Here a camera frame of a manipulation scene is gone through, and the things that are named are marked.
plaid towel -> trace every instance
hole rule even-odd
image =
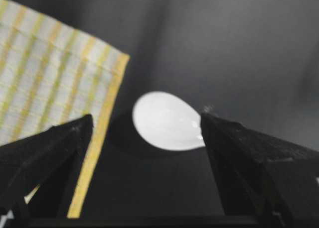
[[[80,215],[128,59],[94,36],[0,0],[0,145],[93,116],[68,217]]]

dark table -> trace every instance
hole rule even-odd
[[[223,214],[204,148],[135,132],[148,91],[319,149],[318,0],[15,0],[131,55],[82,217]]]

yellow stripe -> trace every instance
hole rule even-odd
[[[3,51],[1,53],[1,61],[0,61],[0,74],[2,74],[4,66],[5,66],[5,62],[6,62],[6,58],[8,56],[8,53],[10,51],[10,48],[12,47],[12,44],[16,38],[16,36],[18,35],[18,27],[21,24],[24,16],[25,16],[25,12],[26,12],[26,7],[21,6],[19,12],[16,14],[14,23],[13,23],[13,28],[11,30],[11,33],[8,37],[8,39],[5,42]]]
[[[8,6],[8,1],[7,0],[1,0],[0,3],[0,19],[2,19],[3,14],[5,13],[5,10]]]
[[[39,14],[37,21],[32,29],[33,34],[36,34],[38,32],[42,21],[43,21],[43,16]],[[8,109],[9,109],[9,106],[14,98],[14,95],[16,94],[17,88],[18,88],[20,80],[24,74],[24,69],[25,69],[26,63],[28,61],[28,58],[29,58],[30,53],[31,53],[31,49],[32,49],[35,41],[36,41],[36,38],[34,35],[32,35],[31,38],[29,39],[28,45],[26,46],[26,49],[24,50],[22,58],[19,62],[17,73],[16,73],[16,75],[13,79],[13,82],[11,83],[11,86],[10,86],[6,96],[5,96],[5,100],[4,100],[4,103],[3,103],[3,106],[1,109],[1,115],[0,115],[0,127],[3,124],[4,118],[6,116]]]
[[[98,85],[99,85],[99,82],[101,80],[101,76],[103,73],[103,69],[104,69],[102,64],[104,63],[104,61],[108,57],[108,55],[110,53],[110,49],[111,49],[110,45],[108,45],[108,44],[105,45],[105,48],[104,48],[100,58],[97,61],[98,71],[93,78],[93,82],[92,82],[91,87],[90,87],[90,91],[89,91],[88,98],[87,98],[87,101],[86,101],[86,104],[85,104],[85,107],[83,110],[83,114],[88,114],[90,109],[91,109],[91,106],[92,106],[92,103],[94,100],[94,96],[95,96],[95,93],[97,91],[97,88],[98,88]]]
[[[61,81],[63,72],[65,70],[66,62],[68,61],[68,59],[69,59],[69,57],[71,55],[71,52],[69,51],[70,47],[74,43],[77,35],[78,35],[78,31],[74,30],[72,32],[72,35],[71,35],[66,47],[65,47],[65,52],[64,52],[64,55],[62,57],[61,64],[60,64],[60,66],[58,68],[58,74],[57,74],[57,76],[56,76],[56,78],[54,80],[54,84],[53,84],[53,87],[51,89],[51,92],[50,92],[50,95],[49,95],[49,99],[46,102],[46,105],[45,105],[44,112],[42,114],[41,120],[40,120],[40,122],[39,122],[39,124],[37,126],[37,132],[40,132],[40,131],[43,130],[44,125],[45,125],[46,121],[48,120],[48,115],[50,113],[52,104],[53,104],[53,102],[55,100],[56,93],[58,91],[58,88],[59,88],[59,85],[60,85],[60,81]]]
[[[77,94],[77,90],[78,90],[81,78],[83,76],[83,70],[84,70],[86,63],[87,63],[87,56],[90,53],[90,51],[94,45],[95,40],[96,40],[95,37],[90,37],[90,39],[88,40],[88,42],[85,45],[85,48],[83,49],[83,52],[81,55],[82,60],[80,62],[80,65],[77,68],[77,72],[76,72],[76,75],[75,75],[75,78],[74,78],[73,84],[72,84],[71,93],[70,93],[70,96],[68,98],[68,102],[66,103],[66,107],[62,113],[61,122],[65,122],[69,118],[69,115],[71,113],[73,103],[74,103],[74,100],[75,100],[75,97]]]
[[[102,145],[109,124],[116,94],[121,84],[125,66],[128,60],[129,56],[126,54],[121,54],[121,56],[118,58],[116,70],[119,72],[119,75],[113,76],[105,96],[104,103],[98,118],[98,124],[95,128],[95,132],[91,139],[91,143],[88,147],[88,151],[81,168],[77,186],[75,188],[72,202],[68,211],[68,218],[78,218],[81,214],[83,202],[88,191],[96,163],[102,150]]]
[[[62,27],[61,23],[59,21],[57,21],[52,32],[51,32],[51,35],[49,37],[49,45],[44,53],[43,60],[41,61],[40,67],[39,67],[38,71],[36,72],[35,79],[33,81],[32,87],[30,89],[30,93],[29,93],[29,96],[27,98],[27,101],[24,104],[24,107],[22,109],[22,112],[20,113],[18,122],[15,125],[15,128],[13,130],[13,134],[11,137],[12,141],[15,141],[19,138],[21,130],[22,130],[24,123],[26,121],[26,118],[30,113],[30,109],[31,109],[33,100],[35,98],[35,95],[36,95],[36,93],[39,89],[39,86],[41,84],[41,81],[43,79],[45,68],[49,62],[50,55],[54,49],[53,42],[55,41],[59,31],[61,30],[61,27]]]

plastic spoon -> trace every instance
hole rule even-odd
[[[151,145],[171,151],[205,146],[200,115],[186,102],[166,92],[141,96],[133,108],[133,123]]]

